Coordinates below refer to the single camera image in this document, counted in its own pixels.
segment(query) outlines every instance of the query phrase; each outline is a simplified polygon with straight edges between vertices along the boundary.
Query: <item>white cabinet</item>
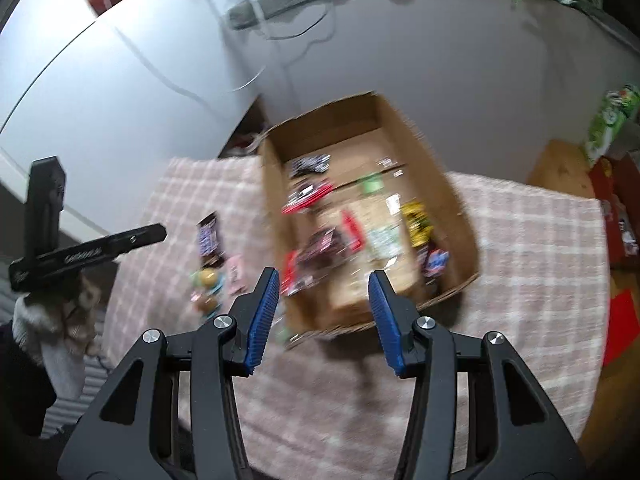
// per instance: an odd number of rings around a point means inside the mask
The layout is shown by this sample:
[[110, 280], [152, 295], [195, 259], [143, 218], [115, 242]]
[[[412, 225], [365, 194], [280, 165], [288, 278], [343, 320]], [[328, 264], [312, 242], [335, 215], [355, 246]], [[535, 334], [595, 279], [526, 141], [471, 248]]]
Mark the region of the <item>white cabinet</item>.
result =
[[232, 89], [251, 76], [206, 0], [124, 0], [43, 72], [0, 148], [23, 171], [59, 156], [76, 216], [132, 228], [172, 157], [218, 155], [255, 98]]
[[86, 0], [20, 0], [0, 32], [0, 131], [22, 94], [95, 21]]

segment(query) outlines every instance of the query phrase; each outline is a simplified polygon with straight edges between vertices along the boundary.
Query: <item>open cardboard box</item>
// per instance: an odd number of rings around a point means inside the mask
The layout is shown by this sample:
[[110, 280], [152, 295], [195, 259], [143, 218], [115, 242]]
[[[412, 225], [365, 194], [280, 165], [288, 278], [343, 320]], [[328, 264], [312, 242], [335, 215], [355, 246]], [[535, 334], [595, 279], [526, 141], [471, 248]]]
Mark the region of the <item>open cardboard box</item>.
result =
[[[418, 308], [439, 303], [472, 282], [479, 267], [474, 232], [454, 189], [421, 137], [385, 98], [373, 92], [325, 104], [269, 130], [258, 154], [280, 275], [284, 275], [287, 254], [299, 248], [312, 229], [305, 224], [304, 215], [281, 213], [292, 187], [288, 162], [302, 155], [328, 153], [330, 166], [322, 177], [337, 188], [330, 200], [348, 202], [350, 196], [359, 196], [359, 179], [383, 171], [385, 188], [397, 189], [403, 203], [418, 200], [424, 204], [438, 246], [449, 251], [449, 263], [442, 277], [442, 293], [419, 303]], [[402, 178], [393, 178], [398, 174]], [[319, 287], [286, 298], [290, 329], [297, 333], [336, 328], [351, 332], [373, 326], [369, 309], [361, 304], [354, 306], [352, 316], [328, 315], [325, 293]], [[418, 299], [409, 291], [407, 295]]]

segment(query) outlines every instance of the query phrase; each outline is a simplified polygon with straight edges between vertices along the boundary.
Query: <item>blue gripper pad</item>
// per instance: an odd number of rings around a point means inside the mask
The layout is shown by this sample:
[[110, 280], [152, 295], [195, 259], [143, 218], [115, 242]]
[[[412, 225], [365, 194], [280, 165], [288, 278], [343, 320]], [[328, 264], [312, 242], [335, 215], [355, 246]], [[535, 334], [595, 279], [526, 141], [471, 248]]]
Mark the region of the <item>blue gripper pad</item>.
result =
[[386, 293], [383, 290], [383, 284], [380, 282], [379, 273], [382, 273], [383, 279], [390, 287], [384, 272], [372, 272], [369, 275], [369, 304], [373, 318], [376, 321], [380, 344], [385, 352], [386, 363], [393, 368], [397, 376], [400, 376], [404, 374], [406, 369], [404, 356], [402, 355], [401, 333], [396, 323], [396, 318], [391, 311]]
[[234, 301], [229, 315], [236, 319], [238, 328], [225, 353], [225, 361], [231, 366], [233, 375], [247, 377], [262, 361], [279, 297], [278, 271], [267, 267], [254, 291]]

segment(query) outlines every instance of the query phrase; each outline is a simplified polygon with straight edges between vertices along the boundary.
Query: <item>red candy wrapper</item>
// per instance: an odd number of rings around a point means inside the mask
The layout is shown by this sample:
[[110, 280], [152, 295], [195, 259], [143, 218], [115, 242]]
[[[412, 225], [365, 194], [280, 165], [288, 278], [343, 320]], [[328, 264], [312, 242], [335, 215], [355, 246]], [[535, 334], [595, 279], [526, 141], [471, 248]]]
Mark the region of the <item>red candy wrapper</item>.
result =
[[351, 252], [357, 253], [364, 247], [365, 236], [362, 227], [348, 209], [342, 210], [342, 225], [350, 236], [349, 247]]
[[282, 212], [287, 215], [303, 211], [333, 190], [334, 185], [327, 178], [320, 182], [309, 179], [301, 180], [289, 195], [289, 200], [282, 208]]

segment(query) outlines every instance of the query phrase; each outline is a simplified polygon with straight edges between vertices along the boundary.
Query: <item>cord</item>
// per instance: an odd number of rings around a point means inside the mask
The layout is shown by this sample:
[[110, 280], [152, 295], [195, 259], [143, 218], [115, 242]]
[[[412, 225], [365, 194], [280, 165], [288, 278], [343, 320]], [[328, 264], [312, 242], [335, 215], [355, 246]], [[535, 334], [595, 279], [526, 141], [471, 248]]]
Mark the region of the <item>cord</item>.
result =
[[298, 32], [297, 34], [291, 34], [290, 36], [273, 36], [267, 29], [267, 18], [264, 15], [264, 11], [260, 6], [260, 2], [258, 0], [249, 0], [251, 4], [255, 17], [258, 20], [258, 24], [260, 25], [260, 33], [264, 36], [266, 40], [270, 41], [279, 41], [279, 40], [293, 40], [294, 38], [299, 38], [303, 34], [306, 34], [312, 28], [314, 28], [318, 23], [320, 23], [329, 13], [329, 10], [334, 6], [334, 2], [331, 0], [330, 2], [325, 3], [325, 8], [322, 14], [318, 19], [316, 19], [311, 25], [309, 25], [305, 30]]
[[[260, 6], [260, 4], [258, 3], [257, 0], [249, 0], [249, 3], [251, 4], [251, 6], [254, 9], [254, 13], [258, 19], [258, 26], [260, 27], [260, 30], [262, 32], [262, 35], [265, 37], [265, 39], [267, 38], [271, 38], [273, 37], [273, 35], [270, 33], [270, 31], [268, 30], [268, 24], [267, 24], [267, 20], [264, 17], [264, 13], [262, 12], [262, 7]], [[291, 100], [291, 103], [293, 103], [293, 105], [296, 107], [296, 111], [298, 114], [302, 113], [302, 104], [300, 103], [300, 99], [298, 97], [298, 94], [296, 93], [296, 90], [293, 86], [293, 83], [291, 81], [291, 78], [289, 77], [289, 73], [287, 73], [287, 69], [284, 66], [284, 63], [282, 62], [282, 58], [280, 56], [280, 53], [278, 51], [278, 47], [276, 43], [269, 43], [268, 44], [269, 47], [269, 51], [271, 53], [271, 57], [273, 57], [273, 59], [275, 60], [276, 64], [278, 65], [279, 69], [280, 69], [280, 76], [283, 79], [286, 87], [287, 87], [287, 91], [289, 92], [289, 97]]]
[[109, 368], [106, 364], [104, 364], [104, 363], [102, 362], [102, 357], [101, 357], [101, 356], [97, 355], [97, 356], [95, 357], [95, 360], [96, 360], [96, 361], [98, 361], [98, 364], [100, 365], [100, 368], [102, 368], [102, 369], [103, 369], [105, 372], [107, 372], [108, 374], [110, 374], [110, 373], [111, 373], [111, 371], [112, 371], [112, 370], [111, 370], [111, 368]]
[[[111, 0], [104, 0], [104, 4], [107, 7], [107, 9], [111, 9], [112, 5], [111, 5]], [[184, 97], [187, 97], [188, 99], [191, 99], [192, 101], [196, 102], [197, 104], [199, 104], [201, 107], [203, 107], [210, 115], [212, 115], [213, 117], [218, 117], [219, 114], [215, 113], [215, 111], [213, 110], [213, 108], [211, 107], [211, 105], [205, 100], [203, 99], [201, 96], [199, 96], [198, 94], [196, 94], [195, 92], [192, 92], [190, 90], [187, 90], [186, 88], [183, 88], [179, 85], [177, 85], [176, 83], [174, 83], [173, 81], [171, 81], [169, 78], [167, 78], [165, 75], [163, 75], [147, 58], [146, 56], [142, 53], [142, 51], [135, 45], [135, 43], [131, 40], [131, 38], [129, 38], [124, 32], [122, 32], [116, 25], [113, 25], [113, 23], [111, 23], [109, 20], [107, 20], [106, 18], [103, 18], [103, 21], [113, 29], [113, 31], [120, 37], [120, 39], [124, 42], [124, 44], [126, 45], [126, 47], [134, 54], [134, 56], [136, 56], [139, 60], [140, 63], [142, 63], [142, 65], [156, 78], [158, 79], [159, 82], [161, 82], [164, 86], [166, 86], [169, 90], [180, 94]], [[256, 75], [254, 75], [251, 79], [249, 79], [248, 82], [244, 83], [242, 86], [239, 86], [237, 88], [231, 88], [228, 91], [225, 92], [220, 92], [220, 94], [218, 94], [218, 96], [222, 96], [225, 93], [230, 94], [233, 92], [239, 92], [241, 90], [243, 90], [244, 88], [246, 88], [247, 86], [249, 86], [251, 83], [253, 83], [256, 79], [258, 79], [258, 77], [260, 77], [260, 75], [262, 74], [262, 72], [264, 72], [264, 70], [267, 68], [266, 65], [264, 65], [260, 70], [258, 70], [258, 73]]]

